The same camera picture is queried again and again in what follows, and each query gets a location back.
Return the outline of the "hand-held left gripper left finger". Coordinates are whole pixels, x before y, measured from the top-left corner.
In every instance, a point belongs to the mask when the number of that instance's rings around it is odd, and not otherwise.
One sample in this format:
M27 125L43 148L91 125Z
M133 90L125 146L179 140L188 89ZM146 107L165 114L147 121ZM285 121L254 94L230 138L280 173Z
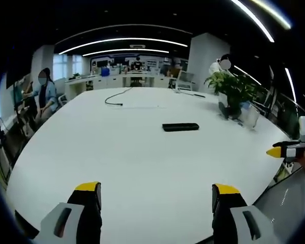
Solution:
M101 207L100 182L78 185L41 221L33 243L100 243Z

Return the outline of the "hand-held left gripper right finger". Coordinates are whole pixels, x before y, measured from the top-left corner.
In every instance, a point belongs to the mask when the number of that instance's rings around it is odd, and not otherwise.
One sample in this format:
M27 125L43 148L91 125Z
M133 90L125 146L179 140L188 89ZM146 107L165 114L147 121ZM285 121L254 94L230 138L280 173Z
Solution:
M279 243L270 220L233 186L212 185L214 243Z

